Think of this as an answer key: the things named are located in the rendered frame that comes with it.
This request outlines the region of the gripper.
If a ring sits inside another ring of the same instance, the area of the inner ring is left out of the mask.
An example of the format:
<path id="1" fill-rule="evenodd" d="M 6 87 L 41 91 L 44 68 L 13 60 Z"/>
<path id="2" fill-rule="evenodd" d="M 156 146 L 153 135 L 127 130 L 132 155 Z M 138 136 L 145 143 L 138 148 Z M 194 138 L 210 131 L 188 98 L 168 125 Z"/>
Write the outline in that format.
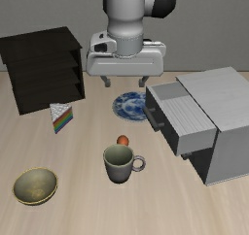
<path id="1" fill-rule="evenodd" d="M 134 53 L 136 43 L 123 45 L 128 55 L 118 55 L 119 43 L 106 31 L 92 35 L 87 54 L 86 71 L 90 76 L 100 76 L 105 87 L 111 86 L 107 76 L 143 76 L 138 81 L 144 87 L 149 76 L 163 73 L 163 57 L 166 46 L 162 42 L 144 41 L 142 50 Z"/>

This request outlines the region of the grey cabinet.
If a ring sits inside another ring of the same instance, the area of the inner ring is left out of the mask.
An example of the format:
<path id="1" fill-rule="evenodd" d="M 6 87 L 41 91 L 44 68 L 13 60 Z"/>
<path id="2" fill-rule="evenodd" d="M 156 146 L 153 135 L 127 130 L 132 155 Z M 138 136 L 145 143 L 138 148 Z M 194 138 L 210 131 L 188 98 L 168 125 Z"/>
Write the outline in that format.
<path id="1" fill-rule="evenodd" d="M 217 127 L 211 149 L 190 161 L 205 185 L 249 175 L 249 81 L 232 67 L 177 78 Z"/>

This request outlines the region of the blue and white plate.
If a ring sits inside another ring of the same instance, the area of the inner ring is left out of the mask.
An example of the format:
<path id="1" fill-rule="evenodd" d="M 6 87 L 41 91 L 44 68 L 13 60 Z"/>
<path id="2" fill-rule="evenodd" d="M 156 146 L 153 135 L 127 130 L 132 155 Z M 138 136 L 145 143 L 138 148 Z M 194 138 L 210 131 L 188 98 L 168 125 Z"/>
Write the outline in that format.
<path id="1" fill-rule="evenodd" d="M 140 91 L 126 92 L 118 96 L 113 104 L 114 114 L 121 119 L 131 122 L 141 122 L 147 119 L 143 112 L 146 93 Z"/>

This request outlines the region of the rainbow cake wedge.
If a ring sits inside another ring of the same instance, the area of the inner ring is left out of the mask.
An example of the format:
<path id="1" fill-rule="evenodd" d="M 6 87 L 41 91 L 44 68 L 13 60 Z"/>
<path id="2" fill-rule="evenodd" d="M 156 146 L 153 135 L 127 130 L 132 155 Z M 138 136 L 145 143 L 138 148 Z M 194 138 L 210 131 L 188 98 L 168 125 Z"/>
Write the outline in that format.
<path id="1" fill-rule="evenodd" d="M 57 134 L 72 118 L 72 106 L 53 103 L 50 105 L 54 133 Z"/>

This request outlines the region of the open grey drawer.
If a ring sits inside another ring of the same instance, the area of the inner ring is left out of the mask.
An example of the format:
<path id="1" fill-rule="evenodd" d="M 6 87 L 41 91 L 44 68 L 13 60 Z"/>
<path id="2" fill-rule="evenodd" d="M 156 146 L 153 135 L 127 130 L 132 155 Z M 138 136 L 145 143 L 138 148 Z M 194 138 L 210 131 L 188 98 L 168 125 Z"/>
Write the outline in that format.
<path id="1" fill-rule="evenodd" d="M 143 111 L 176 156 L 213 147 L 216 126 L 180 83 L 147 86 Z"/>

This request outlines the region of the olive green bowl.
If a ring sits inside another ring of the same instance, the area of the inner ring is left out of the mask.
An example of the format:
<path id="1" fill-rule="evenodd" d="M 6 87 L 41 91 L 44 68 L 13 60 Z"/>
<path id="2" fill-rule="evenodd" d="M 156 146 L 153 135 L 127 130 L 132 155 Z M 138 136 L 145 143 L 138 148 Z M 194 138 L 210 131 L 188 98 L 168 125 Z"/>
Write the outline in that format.
<path id="1" fill-rule="evenodd" d="M 57 187 L 58 177 L 53 171 L 44 167 L 35 167 L 18 176 L 12 193 L 21 204 L 37 206 L 50 200 Z"/>

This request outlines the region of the grey-green mug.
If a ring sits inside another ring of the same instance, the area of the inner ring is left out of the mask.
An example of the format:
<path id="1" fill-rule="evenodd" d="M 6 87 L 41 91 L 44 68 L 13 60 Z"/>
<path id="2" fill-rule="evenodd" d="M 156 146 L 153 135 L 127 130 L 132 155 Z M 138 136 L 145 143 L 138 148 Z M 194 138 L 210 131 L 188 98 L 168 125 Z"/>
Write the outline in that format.
<path id="1" fill-rule="evenodd" d="M 115 184 L 125 183 L 132 171 L 140 172 L 146 166 L 143 156 L 135 155 L 130 147 L 121 144 L 108 147 L 103 160 L 109 180 Z"/>

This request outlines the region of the dark slatted rack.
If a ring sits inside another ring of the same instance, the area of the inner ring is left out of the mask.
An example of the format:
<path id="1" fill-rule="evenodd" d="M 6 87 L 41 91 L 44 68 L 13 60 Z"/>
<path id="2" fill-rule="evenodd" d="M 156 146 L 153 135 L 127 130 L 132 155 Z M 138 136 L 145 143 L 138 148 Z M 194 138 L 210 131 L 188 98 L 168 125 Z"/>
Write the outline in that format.
<path id="1" fill-rule="evenodd" d="M 65 26 L 0 38 L 0 56 L 22 115 L 85 97 L 81 45 Z"/>

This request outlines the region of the small orange fruit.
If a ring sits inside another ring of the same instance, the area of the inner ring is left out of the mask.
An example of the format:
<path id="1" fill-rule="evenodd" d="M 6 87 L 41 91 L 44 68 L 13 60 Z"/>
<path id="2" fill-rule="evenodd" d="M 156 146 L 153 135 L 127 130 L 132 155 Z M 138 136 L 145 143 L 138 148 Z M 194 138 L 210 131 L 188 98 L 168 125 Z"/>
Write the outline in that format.
<path id="1" fill-rule="evenodd" d="M 129 140 L 125 135 L 121 135 L 117 139 L 117 143 L 120 145 L 125 145 L 127 146 L 129 144 Z"/>

